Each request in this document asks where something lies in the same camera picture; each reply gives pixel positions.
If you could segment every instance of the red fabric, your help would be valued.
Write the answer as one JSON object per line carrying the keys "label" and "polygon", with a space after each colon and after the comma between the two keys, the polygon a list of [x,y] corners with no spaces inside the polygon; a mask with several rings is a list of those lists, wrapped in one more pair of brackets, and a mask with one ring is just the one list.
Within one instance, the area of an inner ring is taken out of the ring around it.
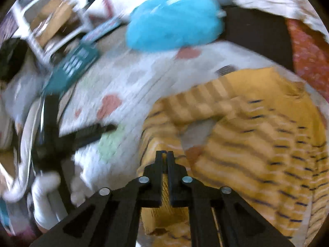
{"label": "red fabric", "polygon": [[303,22],[287,19],[295,72],[329,102],[329,44]]}

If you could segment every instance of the teal package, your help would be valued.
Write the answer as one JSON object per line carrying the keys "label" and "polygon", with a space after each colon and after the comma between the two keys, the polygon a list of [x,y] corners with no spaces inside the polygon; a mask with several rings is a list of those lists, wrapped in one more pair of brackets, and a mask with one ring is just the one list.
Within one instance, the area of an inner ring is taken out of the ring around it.
{"label": "teal package", "polygon": [[147,0],[130,15],[127,45],[155,52],[208,44],[224,31],[214,0]]}
{"label": "teal package", "polygon": [[43,95],[63,95],[83,76],[98,57],[99,51],[94,44],[80,42],[78,47],[67,54],[54,68],[48,83],[43,89]]}

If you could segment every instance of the silver rivet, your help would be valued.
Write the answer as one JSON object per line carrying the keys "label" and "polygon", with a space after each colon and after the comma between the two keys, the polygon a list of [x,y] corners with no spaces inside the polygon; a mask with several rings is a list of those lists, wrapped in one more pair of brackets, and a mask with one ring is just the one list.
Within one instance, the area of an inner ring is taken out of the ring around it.
{"label": "silver rivet", "polygon": [[108,188],[102,188],[100,191],[99,191],[99,194],[101,195],[101,196],[106,196],[106,195],[108,195],[108,194],[110,194],[110,190],[108,189]]}
{"label": "silver rivet", "polygon": [[139,182],[140,183],[147,183],[148,181],[150,181],[149,180],[149,178],[147,177],[147,176],[141,176],[140,178],[139,178]]}
{"label": "silver rivet", "polygon": [[191,183],[193,181],[193,178],[190,176],[184,176],[182,180],[184,183]]}
{"label": "silver rivet", "polygon": [[230,193],[232,192],[232,189],[231,189],[230,187],[227,187],[227,186],[222,187],[220,190],[221,190],[224,194],[230,194]]}

